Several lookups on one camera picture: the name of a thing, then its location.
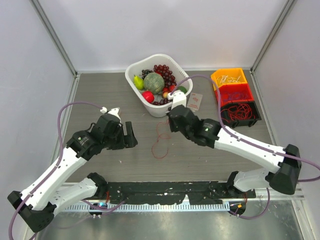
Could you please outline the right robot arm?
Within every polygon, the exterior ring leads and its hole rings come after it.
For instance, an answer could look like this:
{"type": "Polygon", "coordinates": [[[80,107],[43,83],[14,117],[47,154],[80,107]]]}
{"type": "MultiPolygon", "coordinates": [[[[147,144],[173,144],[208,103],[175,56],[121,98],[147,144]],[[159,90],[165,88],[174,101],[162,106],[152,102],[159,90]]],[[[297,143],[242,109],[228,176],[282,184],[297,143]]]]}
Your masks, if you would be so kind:
{"type": "Polygon", "coordinates": [[[180,132],[198,146],[233,153],[261,166],[250,171],[233,171],[226,182],[226,193],[233,198],[256,188],[267,188],[285,195],[296,191],[302,163],[298,147],[270,145],[213,119],[199,119],[189,108],[179,105],[168,112],[172,132],[180,132]]]}

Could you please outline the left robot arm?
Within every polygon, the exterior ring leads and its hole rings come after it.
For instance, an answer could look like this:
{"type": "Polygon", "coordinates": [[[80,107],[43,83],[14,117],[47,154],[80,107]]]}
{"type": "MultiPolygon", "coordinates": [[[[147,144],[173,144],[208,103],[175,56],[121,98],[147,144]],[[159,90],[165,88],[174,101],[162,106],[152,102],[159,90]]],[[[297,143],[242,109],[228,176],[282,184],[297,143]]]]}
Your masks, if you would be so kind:
{"type": "Polygon", "coordinates": [[[34,232],[44,230],[68,206],[87,198],[102,199],[108,183],[98,173],[60,191],[60,186],[92,157],[106,150],[133,148],[138,144],[130,121],[114,113],[101,115],[89,129],[75,132],[58,159],[28,188],[12,191],[7,199],[34,232]]]}

